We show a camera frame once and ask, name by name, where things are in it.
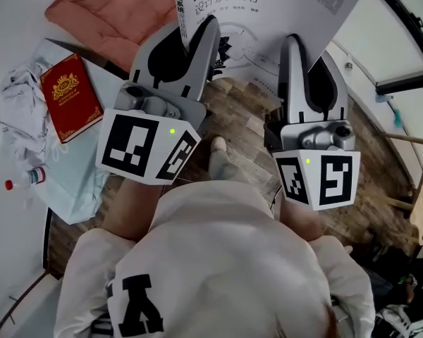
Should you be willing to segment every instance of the white cloth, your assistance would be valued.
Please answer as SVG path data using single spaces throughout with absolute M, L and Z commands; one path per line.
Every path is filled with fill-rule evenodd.
M 50 117 L 39 78 L 49 68 L 42 59 L 30 61 L 9 72 L 0 84 L 2 147 L 24 169 L 39 166 L 46 159 Z
M 355 337 L 370 337 L 369 278 L 335 238 L 308 244 L 272 219 L 248 184 L 194 183 L 160 199 L 136 245 L 105 230 L 81 236 L 55 337 L 89 337 L 108 311 L 115 337 L 136 326 L 151 337 L 275 337 L 278 321 L 287 337 L 317 338 L 331 293 L 348 309 Z M 126 312 L 131 324 L 122 326 Z

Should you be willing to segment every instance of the pink cushion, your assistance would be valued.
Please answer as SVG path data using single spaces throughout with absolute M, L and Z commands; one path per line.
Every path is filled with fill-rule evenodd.
M 177 15 L 174 0 L 55 0 L 45 16 L 130 72 L 140 45 Z

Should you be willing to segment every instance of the book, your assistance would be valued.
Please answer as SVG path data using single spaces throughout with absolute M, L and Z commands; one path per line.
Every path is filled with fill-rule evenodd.
M 176 0 L 185 48 L 208 15 L 221 41 L 214 79 L 240 77 L 276 96 L 284 39 L 296 34 L 310 69 L 358 0 Z
M 70 55 L 41 75 L 41 89 L 61 143 L 69 142 L 103 117 L 78 54 Z

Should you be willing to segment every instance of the red book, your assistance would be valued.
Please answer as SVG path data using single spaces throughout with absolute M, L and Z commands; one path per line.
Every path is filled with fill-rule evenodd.
M 104 111 L 78 54 L 41 75 L 41 88 L 61 143 L 100 121 Z

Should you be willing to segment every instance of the red bottle cap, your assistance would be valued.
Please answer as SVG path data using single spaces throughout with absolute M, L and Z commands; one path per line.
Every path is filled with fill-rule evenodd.
M 13 182 L 10 180 L 5 181 L 6 190 L 11 190 L 13 188 Z

